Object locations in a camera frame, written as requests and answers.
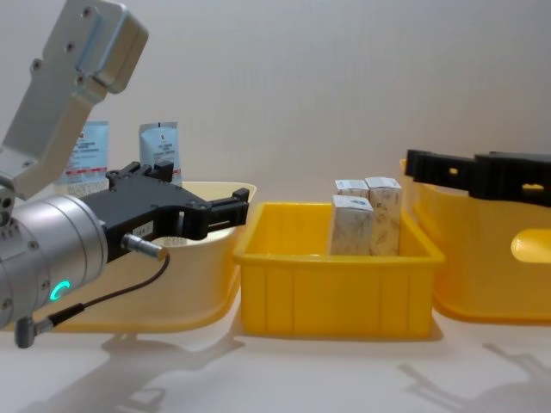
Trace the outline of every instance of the cardboard box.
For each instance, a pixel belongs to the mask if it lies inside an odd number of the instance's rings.
[[[329,254],[369,255],[373,221],[373,208],[365,198],[333,195]]]
[[[369,202],[375,211],[371,254],[397,256],[402,187],[393,178],[367,178],[366,182],[369,186]]]

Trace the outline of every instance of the black cable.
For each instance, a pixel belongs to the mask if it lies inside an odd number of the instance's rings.
[[[157,273],[155,273],[155,275],[153,275],[153,277],[148,278],[147,280],[142,281],[134,286],[130,286],[118,291],[114,291],[112,293],[98,297],[97,299],[92,299],[87,303],[78,303],[78,304],[72,305],[71,307],[65,308],[64,310],[61,310],[54,314],[49,315],[48,318],[52,322],[53,327],[55,327],[56,325],[61,324],[67,321],[68,319],[75,317],[77,314],[80,314],[88,307],[91,307],[96,304],[100,304],[103,301],[107,301],[108,299],[114,299],[115,297],[119,297],[123,294],[131,293],[132,291],[139,290],[140,288],[147,287],[154,281],[158,280],[158,278],[164,274],[164,271],[166,271],[169,264],[170,264],[170,254],[168,254],[165,257],[163,266],[159,269],[159,271],[157,271]]]

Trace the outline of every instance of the yellow tray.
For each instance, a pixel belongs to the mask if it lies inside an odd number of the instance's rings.
[[[238,182],[185,182],[183,187],[205,200],[226,198],[238,188],[248,188],[251,199],[256,192],[254,186]],[[90,307],[56,330],[171,332],[218,320],[229,310],[239,289],[232,252],[241,231],[242,228],[213,232],[202,241],[178,238],[185,244],[170,247],[170,266],[161,278],[146,288]],[[159,267],[149,257],[127,254],[111,262],[98,280],[37,311],[35,318],[141,282]]]
[[[435,281],[440,312],[467,321],[551,322],[551,231],[544,231],[551,208],[476,200],[407,176],[403,188],[405,206],[447,259]]]
[[[265,203],[235,252],[245,330],[259,335],[427,337],[442,253],[406,214],[400,256],[328,256],[330,204]]]

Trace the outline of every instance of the white backdrop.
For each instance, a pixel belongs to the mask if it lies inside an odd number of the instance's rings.
[[[110,166],[177,120],[190,180],[321,200],[406,149],[551,152],[549,0],[126,0],[150,41],[92,119]],[[0,1],[0,136],[63,0]]]

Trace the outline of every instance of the yellow plastic bin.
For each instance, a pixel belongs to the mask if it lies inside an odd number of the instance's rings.
[[[442,253],[402,216],[400,256],[328,256],[331,205],[261,204],[235,251],[247,332],[427,337]]]
[[[524,230],[551,228],[551,208],[476,200],[407,176],[403,183],[405,205],[447,259],[435,281],[440,312],[467,321],[551,322],[546,232],[536,233],[543,234],[537,236],[540,245],[534,244],[533,231],[517,237]]]

